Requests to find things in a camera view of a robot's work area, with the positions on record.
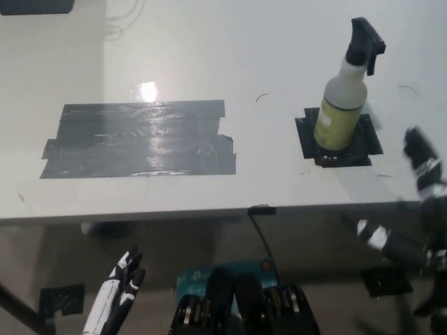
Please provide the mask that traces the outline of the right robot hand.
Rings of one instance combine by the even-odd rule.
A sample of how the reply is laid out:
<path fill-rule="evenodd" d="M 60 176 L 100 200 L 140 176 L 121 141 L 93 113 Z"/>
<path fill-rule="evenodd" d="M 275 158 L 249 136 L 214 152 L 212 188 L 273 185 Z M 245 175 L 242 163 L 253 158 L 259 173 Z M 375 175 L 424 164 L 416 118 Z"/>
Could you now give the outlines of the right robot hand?
<path fill-rule="evenodd" d="M 382 225 L 359 220 L 357 237 L 386 258 L 418 269 L 430 267 L 440 252 L 446 252 L 446 180 L 443 162 L 421 129 L 414 126 L 404 136 L 404 154 L 409 159 L 420 196 L 420 209 L 429 225 L 430 243 L 421 246 Z"/>

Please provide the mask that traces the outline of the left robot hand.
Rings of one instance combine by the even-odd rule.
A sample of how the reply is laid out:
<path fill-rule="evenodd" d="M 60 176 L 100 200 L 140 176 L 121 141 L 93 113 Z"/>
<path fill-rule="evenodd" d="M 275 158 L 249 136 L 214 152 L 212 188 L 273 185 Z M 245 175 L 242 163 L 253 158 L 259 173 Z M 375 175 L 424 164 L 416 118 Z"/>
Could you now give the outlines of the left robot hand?
<path fill-rule="evenodd" d="M 98 291 L 83 334 L 118 334 L 145 278 L 141 260 L 137 246 L 119 259 Z"/>

